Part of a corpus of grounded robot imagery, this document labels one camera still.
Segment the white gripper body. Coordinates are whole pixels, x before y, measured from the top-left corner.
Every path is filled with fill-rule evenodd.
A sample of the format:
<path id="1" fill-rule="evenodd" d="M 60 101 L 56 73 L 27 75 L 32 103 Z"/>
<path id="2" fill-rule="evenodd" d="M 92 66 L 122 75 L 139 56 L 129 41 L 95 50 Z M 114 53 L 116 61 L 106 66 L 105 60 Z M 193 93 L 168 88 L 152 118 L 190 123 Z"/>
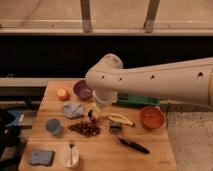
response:
<path id="1" fill-rule="evenodd" d="M 115 92 L 98 92 L 92 93 L 93 101 L 99 108 L 109 107 L 117 101 L 117 94 Z"/>

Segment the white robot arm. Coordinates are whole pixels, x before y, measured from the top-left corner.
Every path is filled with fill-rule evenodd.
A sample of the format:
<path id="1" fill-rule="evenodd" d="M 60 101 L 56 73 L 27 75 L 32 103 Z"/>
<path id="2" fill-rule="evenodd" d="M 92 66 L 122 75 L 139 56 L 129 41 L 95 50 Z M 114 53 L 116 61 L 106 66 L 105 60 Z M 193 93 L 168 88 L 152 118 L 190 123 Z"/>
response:
<path id="1" fill-rule="evenodd" d="M 124 69 L 118 56 L 107 54 L 85 80 L 100 106 L 122 92 L 213 107 L 213 57 Z"/>

